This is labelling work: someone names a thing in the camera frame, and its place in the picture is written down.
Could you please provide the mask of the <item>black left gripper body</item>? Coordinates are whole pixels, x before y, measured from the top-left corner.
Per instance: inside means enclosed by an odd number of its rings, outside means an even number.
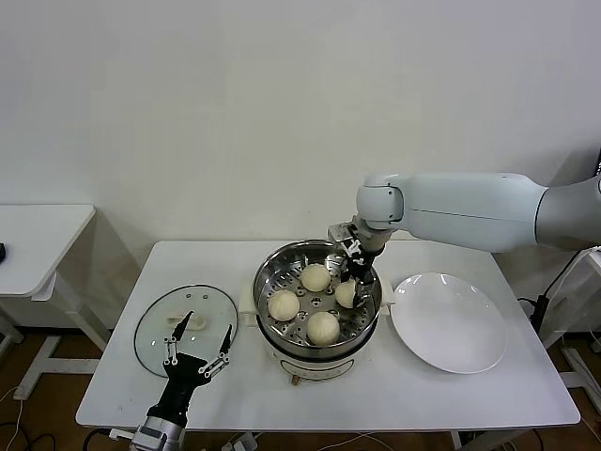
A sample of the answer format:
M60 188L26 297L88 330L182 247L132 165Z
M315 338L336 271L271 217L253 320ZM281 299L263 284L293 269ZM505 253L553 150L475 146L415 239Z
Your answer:
M186 419L195 389L211 382L211 376L200 372L208 361L189 354L177 354L175 359L175 365L171 361L163 365L168 381L159 401L148 409L148 417Z

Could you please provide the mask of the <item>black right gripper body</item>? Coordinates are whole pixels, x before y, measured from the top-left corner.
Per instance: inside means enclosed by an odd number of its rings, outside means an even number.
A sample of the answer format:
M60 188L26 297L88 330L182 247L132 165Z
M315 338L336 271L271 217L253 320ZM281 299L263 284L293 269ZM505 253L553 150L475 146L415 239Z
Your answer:
M350 277L362 285L372 285L375 276L372 274L372 267L376 253L361 252L348 259L348 272Z

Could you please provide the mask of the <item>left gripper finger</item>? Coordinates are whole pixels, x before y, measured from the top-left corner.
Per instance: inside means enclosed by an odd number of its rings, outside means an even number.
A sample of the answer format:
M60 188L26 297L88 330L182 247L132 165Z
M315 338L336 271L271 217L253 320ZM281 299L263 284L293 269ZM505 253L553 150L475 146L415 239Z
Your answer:
M193 311L191 310L176 325L174 331L163 340L165 345L164 365L177 365L177 345L186 331L192 315Z
M232 342L232 330L233 325L230 324L223 338L218 354L199 368L198 373L200 375L204 377L214 377L229 365L229 350Z

